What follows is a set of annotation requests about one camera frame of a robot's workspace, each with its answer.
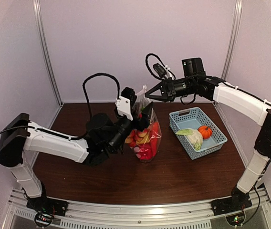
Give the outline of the yellow toy bell pepper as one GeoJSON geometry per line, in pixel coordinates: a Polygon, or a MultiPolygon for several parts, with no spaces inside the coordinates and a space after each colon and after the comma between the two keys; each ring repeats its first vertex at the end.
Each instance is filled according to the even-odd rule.
{"type": "Polygon", "coordinates": [[[150,142],[149,134],[146,134],[145,136],[135,136],[135,141],[137,145],[144,145],[146,143],[150,142]]]}

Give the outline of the orange toy carrot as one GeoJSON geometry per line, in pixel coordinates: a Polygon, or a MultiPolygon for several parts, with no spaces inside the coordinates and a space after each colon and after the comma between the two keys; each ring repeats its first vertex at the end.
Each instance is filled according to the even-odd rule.
{"type": "Polygon", "coordinates": [[[152,137],[149,142],[151,156],[154,157],[158,151],[160,138],[152,137]]]}

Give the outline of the clear polka dot zip bag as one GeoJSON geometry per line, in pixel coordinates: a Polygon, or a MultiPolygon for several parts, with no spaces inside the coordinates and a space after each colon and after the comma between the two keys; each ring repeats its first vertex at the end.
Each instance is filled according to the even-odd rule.
{"type": "MultiPolygon", "coordinates": [[[[146,98],[146,96],[145,96],[146,91],[147,91],[147,86],[144,85],[142,87],[142,90],[136,94],[137,99],[136,99],[135,105],[133,107],[133,111],[135,112],[135,114],[138,118],[142,117],[142,114],[141,114],[142,110],[151,102],[151,100],[149,98],[146,98]]],[[[157,137],[157,138],[160,138],[160,141],[161,141],[161,137],[162,137],[161,128],[160,128],[160,124],[159,124],[159,121],[157,119],[157,116],[156,116],[156,113],[154,110],[152,111],[150,125],[146,129],[149,130],[149,137],[150,138],[157,137]]],[[[136,155],[136,153],[139,152],[139,149],[141,147],[150,147],[150,146],[149,146],[149,143],[146,143],[144,145],[139,145],[139,146],[130,147],[130,148],[133,150],[134,154],[136,155]]]]}

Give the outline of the red toy bell pepper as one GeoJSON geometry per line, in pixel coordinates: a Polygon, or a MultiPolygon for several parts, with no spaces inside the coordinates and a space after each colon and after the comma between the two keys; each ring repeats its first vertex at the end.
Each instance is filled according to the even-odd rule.
{"type": "Polygon", "coordinates": [[[157,153],[157,148],[153,147],[141,147],[139,152],[136,153],[136,156],[141,162],[151,161],[157,153]]]}

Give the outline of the toy cabbage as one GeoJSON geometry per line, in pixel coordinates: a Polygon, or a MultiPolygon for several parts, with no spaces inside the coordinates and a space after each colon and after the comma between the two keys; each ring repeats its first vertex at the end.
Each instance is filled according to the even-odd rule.
{"type": "Polygon", "coordinates": [[[185,136],[195,150],[201,149],[202,144],[203,144],[203,137],[197,129],[186,128],[186,129],[178,130],[176,132],[176,135],[185,136]]]}

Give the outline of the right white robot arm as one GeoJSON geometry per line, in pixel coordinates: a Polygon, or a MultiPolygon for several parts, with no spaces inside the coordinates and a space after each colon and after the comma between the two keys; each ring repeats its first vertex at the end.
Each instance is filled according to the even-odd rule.
{"type": "Polygon", "coordinates": [[[229,84],[224,79],[206,75],[202,59],[199,57],[182,60],[182,65],[184,78],[180,79],[176,79],[162,61],[148,67],[148,71],[160,80],[160,83],[146,92],[146,97],[172,102],[177,97],[199,95],[231,107],[261,127],[255,141],[253,156],[233,188],[231,197],[218,200],[218,203],[227,203],[230,210],[236,211],[246,204],[248,193],[271,162],[271,103],[229,84]]]}

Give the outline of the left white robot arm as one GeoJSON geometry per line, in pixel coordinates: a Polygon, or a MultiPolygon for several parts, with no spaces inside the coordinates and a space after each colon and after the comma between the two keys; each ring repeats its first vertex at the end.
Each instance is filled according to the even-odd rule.
{"type": "Polygon", "coordinates": [[[0,132],[0,164],[10,169],[27,197],[41,212],[51,208],[45,187],[27,164],[24,151],[36,151],[64,157],[76,163],[95,166],[110,154],[123,150],[133,130],[143,131],[150,124],[153,103],[150,102],[137,117],[129,100],[116,104],[118,120],[113,123],[105,113],[91,117],[82,136],[66,135],[44,128],[29,120],[27,113],[19,114],[0,132]]]}

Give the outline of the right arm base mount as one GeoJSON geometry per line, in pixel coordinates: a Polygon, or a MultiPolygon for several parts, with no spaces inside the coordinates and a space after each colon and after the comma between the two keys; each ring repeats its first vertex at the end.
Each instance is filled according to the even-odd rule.
{"type": "Polygon", "coordinates": [[[241,226],[246,221],[245,209],[252,206],[249,197],[239,202],[233,197],[215,199],[211,201],[214,216],[224,215],[231,226],[241,226]]]}

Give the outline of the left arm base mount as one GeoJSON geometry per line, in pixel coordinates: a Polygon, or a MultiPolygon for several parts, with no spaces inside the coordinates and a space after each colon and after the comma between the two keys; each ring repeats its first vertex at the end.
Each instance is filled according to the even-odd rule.
{"type": "Polygon", "coordinates": [[[23,196],[27,200],[26,207],[35,210],[34,223],[38,228],[46,228],[50,226],[55,216],[65,216],[68,202],[49,198],[45,193],[40,197],[30,198],[26,192],[23,196]]]}

